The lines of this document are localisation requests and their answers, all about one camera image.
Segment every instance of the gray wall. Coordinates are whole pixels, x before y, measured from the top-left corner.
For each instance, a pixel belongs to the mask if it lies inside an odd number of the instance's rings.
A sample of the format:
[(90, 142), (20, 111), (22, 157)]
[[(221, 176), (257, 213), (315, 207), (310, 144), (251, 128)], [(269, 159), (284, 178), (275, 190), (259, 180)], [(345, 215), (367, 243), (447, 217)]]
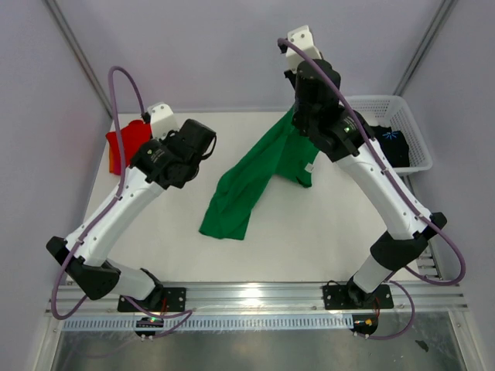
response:
[[(440, 0), (59, 0), (100, 81), (128, 68), (175, 111), (292, 103), (276, 40), (308, 24), (346, 94), (391, 94)], [(119, 107), (136, 111), (124, 89)]]
[(0, 4), (0, 368), (23, 370), (109, 119), (41, 1)]
[[(425, 204), (449, 219), (446, 230), (467, 261), (463, 292), (489, 349), (495, 343), (489, 320), (495, 308), (494, 14), (493, 0), (459, 2), (405, 93), (434, 161), (413, 180)], [(436, 240), (453, 277), (459, 265)]]

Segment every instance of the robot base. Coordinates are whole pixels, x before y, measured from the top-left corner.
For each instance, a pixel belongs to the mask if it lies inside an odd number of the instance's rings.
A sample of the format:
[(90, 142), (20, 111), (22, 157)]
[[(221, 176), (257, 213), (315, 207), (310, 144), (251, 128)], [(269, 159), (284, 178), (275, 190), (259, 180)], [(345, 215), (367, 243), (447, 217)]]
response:
[[(145, 307), (147, 307), (145, 309), (160, 313), (161, 311), (179, 312), (184, 311), (186, 308), (186, 288), (162, 288), (159, 296), (159, 301), (156, 301), (151, 308), (148, 308), (148, 305), (145, 305)], [(122, 296), (119, 299), (117, 311), (120, 313), (139, 312)]]
[[(326, 284), (322, 287), (322, 290), (323, 302), (325, 303), (325, 309), (328, 311), (375, 309), (374, 305), (376, 306), (375, 300), (363, 303), (362, 306), (357, 306), (348, 295), (347, 286), (343, 284)], [(374, 292), (374, 297), (378, 299), (377, 302), (380, 303), (380, 309), (392, 309), (394, 307), (390, 286), (387, 284), (378, 286)]]

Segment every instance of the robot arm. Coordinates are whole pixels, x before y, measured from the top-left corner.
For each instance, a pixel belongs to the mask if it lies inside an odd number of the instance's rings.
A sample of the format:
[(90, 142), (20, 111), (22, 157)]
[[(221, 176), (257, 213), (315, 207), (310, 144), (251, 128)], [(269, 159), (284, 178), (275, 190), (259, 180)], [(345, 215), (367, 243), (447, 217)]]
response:
[[(314, 46), (308, 26), (289, 32), (288, 39), (303, 51), (310, 51), (309, 55), (314, 62), (337, 88), (340, 87), (340, 75), (330, 63), (323, 60), (321, 53)], [(347, 284), (349, 297), (356, 306), (360, 307), (373, 300), (374, 291), (393, 272), (419, 257), (435, 232), (416, 217), (398, 195), (365, 144), (356, 123), (344, 107), (339, 105), (339, 98), (321, 76), (306, 61), (302, 61), (299, 55), (296, 59), (292, 50), (282, 46), (281, 51), (286, 52), (289, 64), (285, 76), (291, 80), (295, 88), (292, 123), (299, 129), (301, 135), (309, 137), (309, 140), (325, 153), (331, 162), (338, 164), (353, 178), (387, 226), (387, 232), (371, 247), (370, 256)], [(409, 192), (385, 158), (371, 127), (358, 112), (354, 112), (360, 119), (374, 150), (408, 200), (423, 216), (429, 217), (436, 226), (443, 228), (446, 225), (443, 214), (431, 214)]]
[[(213, 145), (216, 141), (215, 132), (195, 120), (187, 120), (179, 130), (166, 104), (157, 104), (149, 110), (153, 138), (131, 159), (118, 201), (81, 241), (66, 270), (92, 300), (115, 293), (136, 299), (144, 308), (153, 308), (161, 300), (162, 285), (152, 274), (108, 260), (108, 254), (122, 232), (151, 201), (170, 186), (182, 188), (196, 176), (199, 163), (210, 156), (211, 152), (205, 153), (212, 141)], [(69, 236), (53, 237), (49, 241), (46, 248), (60, 264), (84, 229), (117, 198), (117, 188)]]

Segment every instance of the white basket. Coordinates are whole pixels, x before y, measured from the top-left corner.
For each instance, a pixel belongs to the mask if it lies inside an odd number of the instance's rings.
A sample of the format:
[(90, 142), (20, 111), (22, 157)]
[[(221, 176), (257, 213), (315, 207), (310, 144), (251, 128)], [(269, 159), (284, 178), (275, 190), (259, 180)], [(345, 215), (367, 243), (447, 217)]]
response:
[(380, 126), (400, 130), (409, 145), (409, 168), (394, 168), (401, 176), (429, 170), (433, 166), (432, 156), (426, 148), (425, 139), (412, 117), (408, 104), (402, 97), (394, 95), (359, 95), (347, 97), (350, 106), (360, 113), (373, 113)]

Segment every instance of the clothing tag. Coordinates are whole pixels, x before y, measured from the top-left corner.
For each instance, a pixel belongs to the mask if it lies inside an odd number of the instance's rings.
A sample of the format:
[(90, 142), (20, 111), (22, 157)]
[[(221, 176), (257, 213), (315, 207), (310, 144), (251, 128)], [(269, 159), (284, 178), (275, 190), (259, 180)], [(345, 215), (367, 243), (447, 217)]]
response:
[(315, 166), (311, 163), (308, 162), (308, 165), (304, 168), (309, 174), (312, 173), (312, 170), (315, 168)]

